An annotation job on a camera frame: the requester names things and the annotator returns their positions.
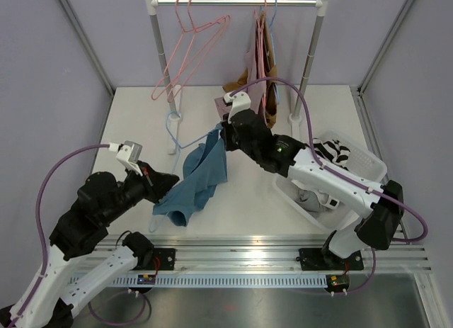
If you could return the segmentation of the light blue hanger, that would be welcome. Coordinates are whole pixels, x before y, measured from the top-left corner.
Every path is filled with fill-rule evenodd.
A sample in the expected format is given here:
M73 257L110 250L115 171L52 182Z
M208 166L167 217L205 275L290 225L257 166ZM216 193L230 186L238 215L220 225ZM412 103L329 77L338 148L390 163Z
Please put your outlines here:
M207 138L210 135L211 132L216 131L216 130L218 130L218 131L221 130L221 124L217 123L212 128L212 130L210 130L206 134L202 135L201 137L197 138L196 140L193 140L192 142L189 142L186 145L182 145L176 137L177 130L171 129L171 126L173 125L173 123L176 123L178 125L179 124L178 121L181 119L182 119L182 115L180 113L177 113L176 111L170 111L167 114L166 120L165 120L165 129L166 129L167 133L169 134L171 142L175 145L175 152L173 154L176 154L176 158L174 159L171 173L174 173L176 171L176 168L178 167L178 161L180 159L181 152L184 149L187 149L188 147L191 147L192 145L199 143L201 140L204 140L205 138ZM153 222L153 220L151 220L149 223L149 232L155 233L160 228L160 226L164 223L164 220L166 218L169 218L169 213L165 213L159 222L157 222L157 221Z

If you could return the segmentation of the blue tank top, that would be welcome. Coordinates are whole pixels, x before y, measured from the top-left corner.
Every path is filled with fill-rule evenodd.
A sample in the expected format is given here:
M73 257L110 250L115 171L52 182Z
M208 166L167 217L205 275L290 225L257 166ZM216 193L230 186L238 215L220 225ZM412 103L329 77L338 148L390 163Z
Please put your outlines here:
M165 215L177 227L186 227L190 218L204 210L217 186L228 181L227 154L217 125L208 132L183 162L183 180L153 207L153 215Z

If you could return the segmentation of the black white striped tank top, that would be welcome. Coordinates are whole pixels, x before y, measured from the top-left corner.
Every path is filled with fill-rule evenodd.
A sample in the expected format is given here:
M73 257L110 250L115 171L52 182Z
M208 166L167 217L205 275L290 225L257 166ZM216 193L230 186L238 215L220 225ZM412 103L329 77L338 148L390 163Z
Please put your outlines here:
M350 149L339 140L323 141L318 138L314 138L314 149L318 156L330 161L346 171L348 170L346 163L350 157Z

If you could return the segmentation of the grey tank top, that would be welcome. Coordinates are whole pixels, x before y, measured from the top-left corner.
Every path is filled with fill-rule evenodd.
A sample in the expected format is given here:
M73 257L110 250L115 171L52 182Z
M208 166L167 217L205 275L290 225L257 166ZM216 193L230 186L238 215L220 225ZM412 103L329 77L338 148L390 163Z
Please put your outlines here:
M306 190L302 188L298 190L296 202L305 209L305 211L313 213L324 213L335 210L339 205L339 201L327 193L320 192L319 190Z

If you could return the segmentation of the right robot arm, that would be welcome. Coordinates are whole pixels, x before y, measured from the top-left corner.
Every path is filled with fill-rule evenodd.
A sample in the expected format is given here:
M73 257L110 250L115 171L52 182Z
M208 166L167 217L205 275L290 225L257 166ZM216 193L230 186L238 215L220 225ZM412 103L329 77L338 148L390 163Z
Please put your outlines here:
M296 180L332 196L359 216L334 230L320 248L302 248L304 271L354 270L359 250L387 250L403 216L403 189L361 179L319 159L307 144L288 135L274 135L264 121L246 109L222 119L222 138L228 151L244 152L265 171Z

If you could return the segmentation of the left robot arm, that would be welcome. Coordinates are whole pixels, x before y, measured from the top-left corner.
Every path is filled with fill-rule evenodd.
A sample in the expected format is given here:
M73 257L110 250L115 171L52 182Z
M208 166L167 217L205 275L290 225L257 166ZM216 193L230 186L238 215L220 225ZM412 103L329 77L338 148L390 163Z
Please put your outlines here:
M35 277L37 284L30 285L16 304L1 309L1 325L70 327L80 311L118 276L135 268L160 268L154 245L140 232L133 232L103 263L74 284L69 282L108 235L112 222L142 200L158 203L178 180L145 162L138 163L138 170L129 170L124 181L105 171L90 175L50 235L47 260Z

